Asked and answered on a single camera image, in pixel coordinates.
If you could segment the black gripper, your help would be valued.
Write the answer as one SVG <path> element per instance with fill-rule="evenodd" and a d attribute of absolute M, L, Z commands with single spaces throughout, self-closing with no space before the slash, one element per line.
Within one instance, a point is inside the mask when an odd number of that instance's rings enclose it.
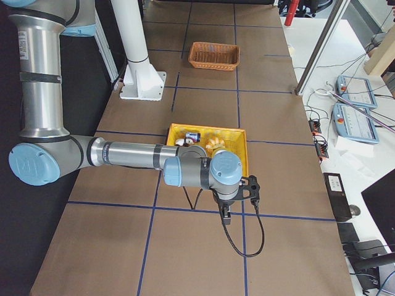
<path fill-rule="evenodd" d="M 223 224 L 230 224 L 231 223 L 231 213 L 230 213 L 230 206 L 235 203 L 233 199 L 230 200 L 222 200 L 217 191 L 212 192 L 214 201 L 218 205 L 218 210 L 220 212 L 220 217 L 222 219 Z"/>

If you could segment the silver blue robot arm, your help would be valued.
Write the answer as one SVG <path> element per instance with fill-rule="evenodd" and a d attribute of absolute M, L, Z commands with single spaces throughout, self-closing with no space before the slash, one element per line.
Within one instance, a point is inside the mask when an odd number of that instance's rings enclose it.
<path fill-rule="evenodd" d="M 164 173 L 166 184 L 210 190 L 223 224 L 230 206 L 243 199 L 242 164 L 232 152 L 209 157 L 199 146 L 110 142 L 72 135 L 64 128 L 60 36 L 94 36 L 94 1 L 7 1 L 18 29 L 20 81 L 23 92 L 22 143 L 9 154 L 21 181 L 42 186 L 84 167 L 115 165 L 151 168 Z"/>

